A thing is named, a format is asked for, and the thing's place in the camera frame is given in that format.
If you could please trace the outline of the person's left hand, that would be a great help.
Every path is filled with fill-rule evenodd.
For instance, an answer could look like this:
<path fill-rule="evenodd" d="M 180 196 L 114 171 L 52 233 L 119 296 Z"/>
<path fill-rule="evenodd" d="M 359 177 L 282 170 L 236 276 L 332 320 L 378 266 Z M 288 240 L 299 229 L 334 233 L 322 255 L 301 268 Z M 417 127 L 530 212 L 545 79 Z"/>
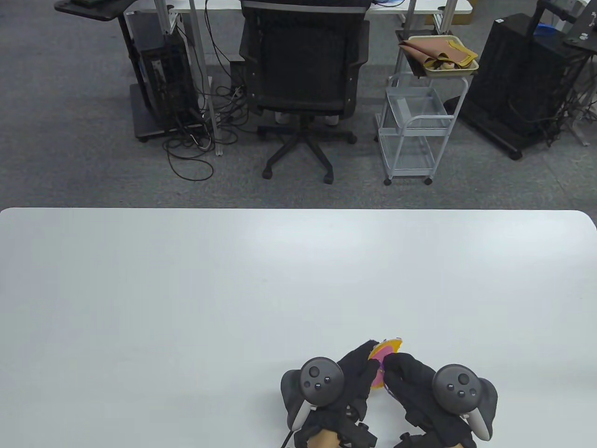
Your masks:
<path fill-rule="evenodd" d="M 330 405 L 311 411 L 301 432 L 326 429 L 339 434 L 342 424 L 364 420 L 371 385 L 380 365 L 370 354 L 378 345 L 378 341 L 369 340 L 338 361 L 345 376 L 340 397 Z"/>

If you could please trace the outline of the person's right hand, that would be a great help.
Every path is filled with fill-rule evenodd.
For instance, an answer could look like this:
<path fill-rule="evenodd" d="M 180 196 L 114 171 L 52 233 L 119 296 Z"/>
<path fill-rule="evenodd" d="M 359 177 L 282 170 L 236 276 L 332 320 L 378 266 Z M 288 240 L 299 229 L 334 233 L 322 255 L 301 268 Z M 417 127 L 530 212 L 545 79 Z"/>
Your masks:
<path fill-rule="evenodd" d="M 401 352 L 388 354 L 382 364 L 386 389 L 403 406 L 412 426 L 434 433 L 442 447 L 476 447 L 469 425 L 435 400 L 431 388 L 434 369 Z"/>

